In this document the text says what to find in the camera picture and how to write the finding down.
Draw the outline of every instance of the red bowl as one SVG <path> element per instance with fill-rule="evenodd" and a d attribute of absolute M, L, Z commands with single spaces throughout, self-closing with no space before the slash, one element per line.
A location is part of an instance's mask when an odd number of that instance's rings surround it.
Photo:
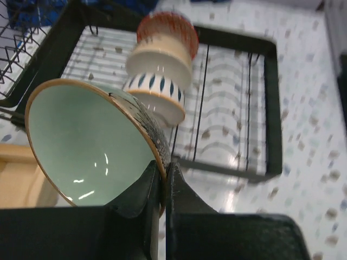
<path fill-rule="evenodd" d="M 191 59 L 199 48 L 199 39 L 194 26 L 182 15 L 173 11 L 156 12 L 147 15 L 137 28 L 137 42 L 153 34 L 170 34 L 186 46 Z"/>

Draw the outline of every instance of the white table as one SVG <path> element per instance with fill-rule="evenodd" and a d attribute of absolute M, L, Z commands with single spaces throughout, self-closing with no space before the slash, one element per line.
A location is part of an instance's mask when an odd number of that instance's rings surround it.
<path fill-rule="evenodd" d="M 240 191 L 232 178 L 189 171 L 186 181 L 221 212 L 266 211 L 292 217 L 314 260 L 347 259 L 347 151 L 340 100 L 330 60 L 324 15 L 252 2 L 194 4 L 163 1 L 194 24 L 246 31 L 277 41 L 284 169 L 279 178 Z M 1 142 L 28 145 L 0 122 Z M 165 259 L 165 218 L 159 259 Z"/>

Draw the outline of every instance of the dish rack wire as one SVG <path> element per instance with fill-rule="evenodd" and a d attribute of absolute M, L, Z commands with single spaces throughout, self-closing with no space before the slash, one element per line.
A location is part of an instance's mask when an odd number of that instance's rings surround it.
<path fill-rule="evenodd" d="M 14 56 L 7 55 L 1 81 L 12 76 L 12 86 L 2 93 L 0 106 L 17 106 L 16 113 L 22 116 L 35 87 L 57 77 L 121 88 L 141 19 L 109 0 L 93 6 L 69 1 L 51 29 L 27 27 Z M 276 45 L 266 38 L 195 29 L 200 48 L 193 62 L 192 86 L 185 92 L 186 119 L 165 130 L 172 161 L 255 183 L 281 174 Z M 33 44 L 39 48 L 29 54 Z M 25 65 L 19 60 L 23 52 L 29 54 Z M 12 74 L 14 64 L 18 79 Z M 12 123 L 23 126 L 16 115 Z"/>

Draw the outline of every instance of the black dish rack frame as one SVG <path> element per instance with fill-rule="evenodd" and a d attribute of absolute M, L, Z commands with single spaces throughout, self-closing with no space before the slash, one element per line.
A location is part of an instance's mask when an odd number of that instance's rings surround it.
<path fill-rule="evenodd" d="M 119 4 L 114 4 L 110 0 L 102 0 L 99 4 L 93 6 L 83 4 L 80 0 L 69 1 L 36 53 L 26 67 L 23 68 L 23 72 L 13 84 L 8 97 L 0 101 L 2 107 L 15 107 L 18 105 L 16 114 L 22 116 L 18 120 L 18 116 L 13 115 L 11 118 L 12 123 L 23 127 L 23 114 L 31 92 L 41 83 L 59 78 L 62 75 L 86 26 L 89 26 L 91 32 L 96 35 L 99 27 L 135 33 L 141 19 L 140 15 L 122 8 Z M 172 151 L 172 161 L 180 163 L 185 168 L 246 178 L 251 183 L 266 181 L 280 175 L 282 173 L 282 135 L 275 43 L 265 38 L 256 38 L 205 27 L 195 26 L 195 29 L 200 43 L 206 44 L 208 48 L 209 46 L 216 46 L 246 52 L 250 57 L 252 55 L 264 56 L 266 173 L 265 175 L 259 175 L 251 170 L 239 171 L 207 164 L 195 159 L 188 160 L 175 155 L 174 151 Z"/>

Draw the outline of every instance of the white bowl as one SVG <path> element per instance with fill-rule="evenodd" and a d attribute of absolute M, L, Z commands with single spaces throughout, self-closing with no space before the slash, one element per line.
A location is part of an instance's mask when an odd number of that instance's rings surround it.
<path fill-rule="evenodd" d="M 141 41 L 127 59 L 125 68 L 130 77 L 141 73 L 165 76 L 182 91 L 186 91 L 192 81 L 191 59 L 187 50 L 181 42 L 167 35 L 156 35 Z"/>
<path fill-rule="evenodd" d="M 161 127 L 174 127 L 185 118 L 184 94 L 171 79 L 154 73 L 131 77 L 124 91 L 132 94 L 156 117 Z"/>

